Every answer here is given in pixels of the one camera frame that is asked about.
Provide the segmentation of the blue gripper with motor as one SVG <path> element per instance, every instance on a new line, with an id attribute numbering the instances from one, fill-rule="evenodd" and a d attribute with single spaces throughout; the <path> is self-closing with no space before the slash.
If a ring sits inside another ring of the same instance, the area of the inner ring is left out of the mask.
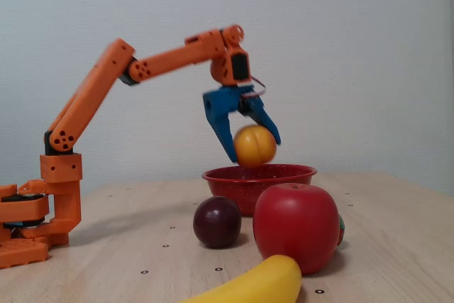
<path id="1" fill-rule="evenodd" d="M 238 111 L 244 116 L 249 116 L 272 134 L 276 144 L 281 144 L 278 128 L 267 114 L 253 85 L 220 87 L 203 94 L 203 102 L 207 121 L 231 162 L 238 161 L 228 118 L 231 112 Z"/>

